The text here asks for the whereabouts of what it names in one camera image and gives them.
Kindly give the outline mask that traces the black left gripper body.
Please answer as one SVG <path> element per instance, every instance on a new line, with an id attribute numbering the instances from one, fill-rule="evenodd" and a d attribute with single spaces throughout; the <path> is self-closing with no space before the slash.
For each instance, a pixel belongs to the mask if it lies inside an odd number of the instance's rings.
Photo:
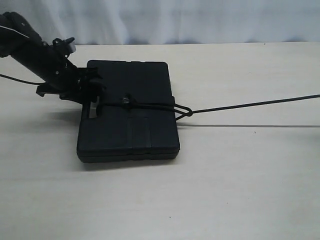
<path id="1" fill-rule="evenodd" d="M 83 103 L 85 97 L 82 88 L 87 73 L 86 67 L 77 67 L 67 60 L 61 69 L 36 88 L 36 94 L 40 97 L 58 95 L 61 100 Z"/>

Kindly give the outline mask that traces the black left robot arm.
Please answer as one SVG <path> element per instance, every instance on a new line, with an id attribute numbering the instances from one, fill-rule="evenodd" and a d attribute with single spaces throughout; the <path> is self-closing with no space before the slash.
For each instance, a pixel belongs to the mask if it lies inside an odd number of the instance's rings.
<path id="1" fill-rule="evenodd" d="M 17 12 L 0 16 L 0 56 L 12 57 L 43 80 L 36 93 L 58 95 L 80 104 L 96 102 L 104 91 L 96 67 L 77 67 L 68 57 L 76 51 L 74 37 L 48 44 Z"/>

